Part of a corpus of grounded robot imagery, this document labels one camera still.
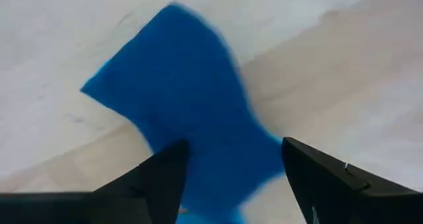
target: wooden floor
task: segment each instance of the wooden floor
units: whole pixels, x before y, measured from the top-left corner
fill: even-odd
[[[93,190],[150,155],[78,89],[169,1],[0,0],[0,191]],[[422,0],[178,1],[227,39],[270,131],[423,191]],[[303,223],[284,177],[244,210]]]

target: black object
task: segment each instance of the black object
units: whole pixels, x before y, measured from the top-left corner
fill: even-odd
[[[189,152],[177,141],[94,192],[0,194],[0,223],[174,224]]]
[[[423,223],[423,194],[284,138],[286,174],[308,224]]]

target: blue cloth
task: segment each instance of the blue cloth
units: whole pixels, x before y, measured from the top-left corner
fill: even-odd
[[[182,204],[216,223],[283,172],[280,141],[251,114],[225,44],[190,11],[162,9],[82,92],[132,121],[152,150],[187,139]]]

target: blue fabric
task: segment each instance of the blue fabric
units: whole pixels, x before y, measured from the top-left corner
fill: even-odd
[[[225,44],[181,6],[162,9],[81,90],[131,120],[154,152],[187,139],[182,204],[216,223],[236,223],[239,205],[284,170]]]

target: white floor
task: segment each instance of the white floor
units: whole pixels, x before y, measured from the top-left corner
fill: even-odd
[[[92,190],[148,157],[78,89],[169,1],[0,0],[0,190]],[[227,39],[269,130],[423,190],[421,0],[177,1]],[[302,223],[284,178],[245,211]]]

